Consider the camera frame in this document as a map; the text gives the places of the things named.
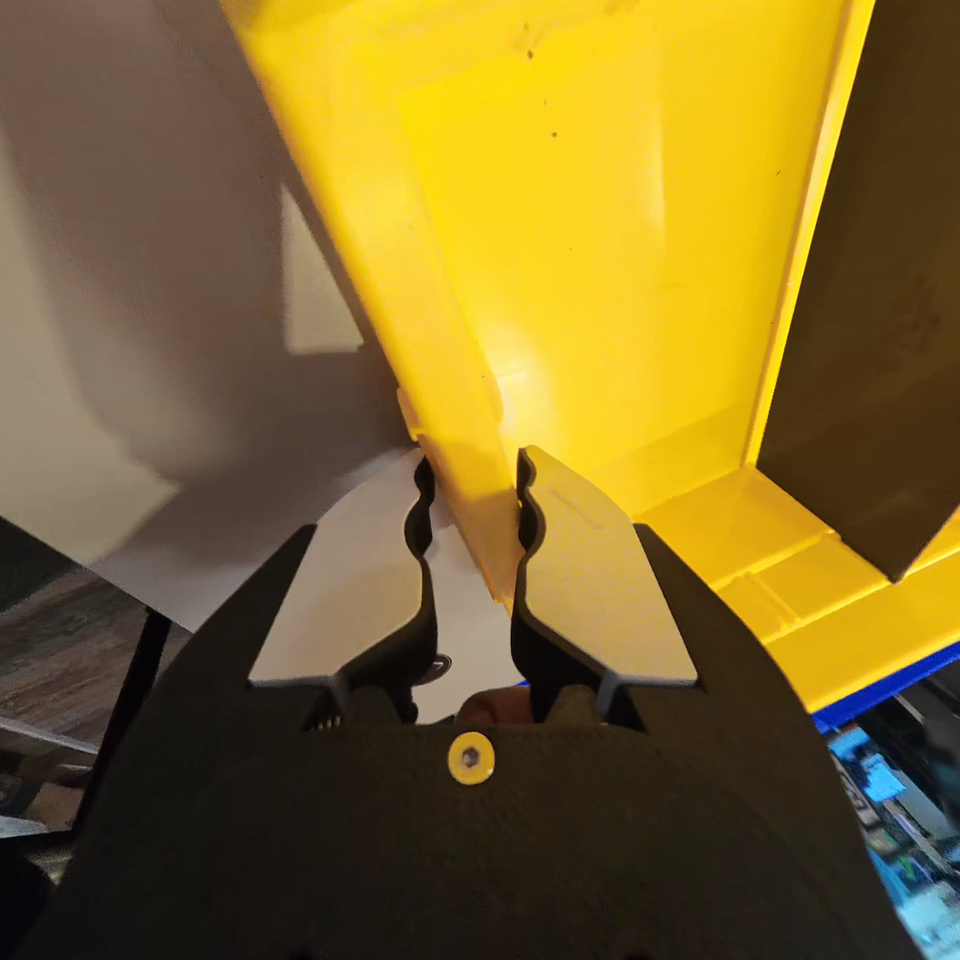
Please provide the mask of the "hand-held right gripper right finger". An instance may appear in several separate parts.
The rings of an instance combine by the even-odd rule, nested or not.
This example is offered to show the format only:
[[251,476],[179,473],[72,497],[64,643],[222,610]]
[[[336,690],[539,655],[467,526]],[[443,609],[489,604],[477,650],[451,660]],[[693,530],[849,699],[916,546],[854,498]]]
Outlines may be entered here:
[[627,709],[633,688],[699,681],[666,596],[628,514],[546,450],[517,454],[522,548],[510,653],[534,716],[585,687],[600,716]]

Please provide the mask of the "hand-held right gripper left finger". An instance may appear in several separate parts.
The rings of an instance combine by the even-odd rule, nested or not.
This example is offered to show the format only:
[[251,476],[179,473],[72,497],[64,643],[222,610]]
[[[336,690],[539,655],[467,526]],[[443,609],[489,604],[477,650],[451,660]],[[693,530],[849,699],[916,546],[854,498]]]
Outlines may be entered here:
[[435,479],[414,450],[366,480],[316,523],[248,682],[326,689],[338,706],[377,687],[396,706],[438,654],[426,552]]

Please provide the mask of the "blue plastic bin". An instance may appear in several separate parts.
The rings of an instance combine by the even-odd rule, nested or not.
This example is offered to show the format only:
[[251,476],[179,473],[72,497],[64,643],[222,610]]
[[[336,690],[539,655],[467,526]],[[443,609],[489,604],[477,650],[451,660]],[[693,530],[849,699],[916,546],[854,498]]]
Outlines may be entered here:
[[958,659],[959,642],[956,641],[816,711],[811,714],[814,725],[823,735],[831,730],[837,730],[849,722],[856,721],[861,714],[865,714],[918,682],[956,663]]

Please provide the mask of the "yellow plastic bin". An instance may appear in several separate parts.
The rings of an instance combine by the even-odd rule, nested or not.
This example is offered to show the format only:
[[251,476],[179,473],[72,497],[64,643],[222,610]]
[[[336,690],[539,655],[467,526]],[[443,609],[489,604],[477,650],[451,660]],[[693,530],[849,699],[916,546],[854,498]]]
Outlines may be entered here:
[[810,714],[958,642],[759,469],[877,2],[222,2],[512,614],[519,450],[653,532]]

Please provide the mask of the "black desk leg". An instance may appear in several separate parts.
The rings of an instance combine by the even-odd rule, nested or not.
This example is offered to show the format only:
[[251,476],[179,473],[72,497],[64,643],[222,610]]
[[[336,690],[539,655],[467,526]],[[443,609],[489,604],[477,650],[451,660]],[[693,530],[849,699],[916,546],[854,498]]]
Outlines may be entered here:
[[142,630],[126,667],[116,701],[106,724],[98,764],[107,764],[137,719],[156,679],[171,633],[172,621],[148,607]]

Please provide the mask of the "black bin divider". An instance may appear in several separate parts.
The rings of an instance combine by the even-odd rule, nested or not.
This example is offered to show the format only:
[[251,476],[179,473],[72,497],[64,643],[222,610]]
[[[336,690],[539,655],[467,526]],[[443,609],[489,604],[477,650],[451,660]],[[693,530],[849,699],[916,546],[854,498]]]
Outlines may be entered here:
[[959,3],[876,2],[758,468],[899,582],[959,500]]

